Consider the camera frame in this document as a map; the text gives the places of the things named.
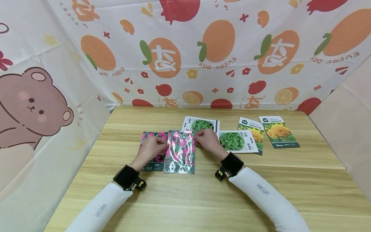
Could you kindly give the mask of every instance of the table surface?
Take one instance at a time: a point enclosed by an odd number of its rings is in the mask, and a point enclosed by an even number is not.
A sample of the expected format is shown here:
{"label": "table surface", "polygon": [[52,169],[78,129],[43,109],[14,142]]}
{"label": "table surface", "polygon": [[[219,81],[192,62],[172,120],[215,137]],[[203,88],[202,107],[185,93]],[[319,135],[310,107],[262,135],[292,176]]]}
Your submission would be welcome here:
{"label": "table surface", "polygon": [[[263,156],[240,154],[285,196],[314,231],[369,231],[371,205],[310,119],[299,111],[117,107],[89,152],[45,231],[64,231],[78,213],[138,152],[143,131],[180,130],[185,116],[216,119],[236,130],[239,117],[279,115],[301,148],[273,149],[264,134]],[[196,148],[195,174],[141,172],[134,191],[104,231],[274,231],[269,218],[233,184],[219,182],[220,164]]]}

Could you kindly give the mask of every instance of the left hand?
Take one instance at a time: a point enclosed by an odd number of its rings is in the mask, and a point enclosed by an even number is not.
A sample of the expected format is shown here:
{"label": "left hand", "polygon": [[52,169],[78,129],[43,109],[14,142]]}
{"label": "left hand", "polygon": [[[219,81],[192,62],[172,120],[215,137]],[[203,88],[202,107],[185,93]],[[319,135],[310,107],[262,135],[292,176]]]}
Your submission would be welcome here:
{"label": "left hand", "polygon": [[146,138],[143,141],[143,145],[134,159],[134,161],[129,165],[136,171],[142,170],[142,168],[152,159],[154,159],[159,153],[168,149],[169,145],[167,141],[161,139],[157,136],[152,136]]}

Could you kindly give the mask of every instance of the chinese character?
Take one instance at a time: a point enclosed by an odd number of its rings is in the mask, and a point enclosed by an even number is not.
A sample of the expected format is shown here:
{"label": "chinese character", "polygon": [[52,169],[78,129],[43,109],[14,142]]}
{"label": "chinese character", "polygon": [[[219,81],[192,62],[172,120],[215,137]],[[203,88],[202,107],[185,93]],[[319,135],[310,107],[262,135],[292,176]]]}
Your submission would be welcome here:
{"label": "chinese character", "polygon": [[165,106],[166,107],[178,107],[178,104],[176,103],[176,99],[168,99],[168,98],[165,98],[163,100],[166,104]]}
{"label": "chinese character", "polygon": [[254,96],[251,96],[250,98],[248,98],[249,102],[245,105],[245,109],[259,108],[259,100],[262,99],[263,98],[255,98]]}
{"label": "chinese character", "polygon": [[72,0],[72,9],[76,13],[80,21],[93,21],[94,19],[100,19],[94,10],[95,7],[90,5],[89,0],[80,0],[84,4],[77,3],[78,0]]}
{"label": "chinese character", "polygon": [[174,59],[169,54],[175,54],[172,50],[162,50],[160,45],[156,46],[156,49],[152,49],[152,52],[157,54],[157,60],[155,61],[156,71],[158,72],[169,72],[176,71],[174,67]]}
{"label": "chinese character", "polygon": [[285,47],[293,48],[295,47],[295,44],[282,43],[282,39],[279,39],[278,43],[272,44],[271,47],[274,47],[273,53],[265,58],[264,64],[262,65],[263,67],[276,67],[277,65],[282,66],[282,61],[287,59],[287,51]]}

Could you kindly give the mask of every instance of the fabric backdrop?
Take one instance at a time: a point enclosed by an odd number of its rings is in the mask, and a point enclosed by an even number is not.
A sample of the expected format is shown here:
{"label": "fabric backdrop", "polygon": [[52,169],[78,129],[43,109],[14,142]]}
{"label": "fabric backdrop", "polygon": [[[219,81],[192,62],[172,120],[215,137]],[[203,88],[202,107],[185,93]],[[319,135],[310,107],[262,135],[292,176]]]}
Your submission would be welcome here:
{"label": "fabric backdrop", "polygon": [[0,0],[0,226],[42,231],[116,105],[310,114],[367,0]]}
{"label": "fabric backdrop", "polygon": [[371,53],[367,0],[49,3],[116,105],[310,114]]}

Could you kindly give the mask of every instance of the hand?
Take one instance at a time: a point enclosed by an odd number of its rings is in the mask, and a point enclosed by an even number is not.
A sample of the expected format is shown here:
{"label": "hand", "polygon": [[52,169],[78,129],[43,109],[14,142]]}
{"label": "hand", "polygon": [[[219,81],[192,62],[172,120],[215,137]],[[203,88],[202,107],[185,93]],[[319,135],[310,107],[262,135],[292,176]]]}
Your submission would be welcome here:
{"label": "hand", "polygon": [[143,145],[134,161],[129,165],[136,171],[142,170],[142,168],[152,159],[154,159],[162,151],[166,152],[169,145],[167,141],[157,136],[146,138],[143,141]]}
{"label": "hand", "polygon": [[216,133],[211,129],[203,129],[194,136],[196,146],[202,146],[204,149],[213,153],[220,161],[224,160],[229,154],[220,144]]}

